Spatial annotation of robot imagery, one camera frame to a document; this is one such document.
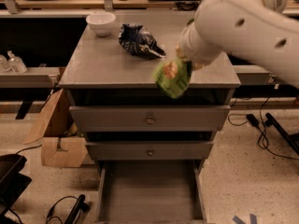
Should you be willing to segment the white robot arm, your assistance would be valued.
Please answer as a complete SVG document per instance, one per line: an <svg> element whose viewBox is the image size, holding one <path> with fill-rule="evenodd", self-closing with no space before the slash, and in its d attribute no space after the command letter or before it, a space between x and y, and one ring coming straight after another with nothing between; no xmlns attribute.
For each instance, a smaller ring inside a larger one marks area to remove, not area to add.
<svg viewBox="0 0 299 224"><path fill-rule="evenodd" d="M203 0L182 31L177 56L201 66L221 52L260 65L299 88L299 22L287 0Z"/></svg>

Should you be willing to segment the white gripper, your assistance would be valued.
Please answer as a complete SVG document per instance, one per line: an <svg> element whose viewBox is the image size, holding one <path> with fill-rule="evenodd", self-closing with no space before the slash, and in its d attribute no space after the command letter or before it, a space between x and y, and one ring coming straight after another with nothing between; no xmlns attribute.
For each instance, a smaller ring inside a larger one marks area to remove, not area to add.
<svg viewBox="0 0 299 224"><path fill-rule="evenodd" d="M184 63L191 63L193 70L199 70L213 63L221 50L208 44L196 31L193 22L180 34L176 47L177 57Z"/></svg>

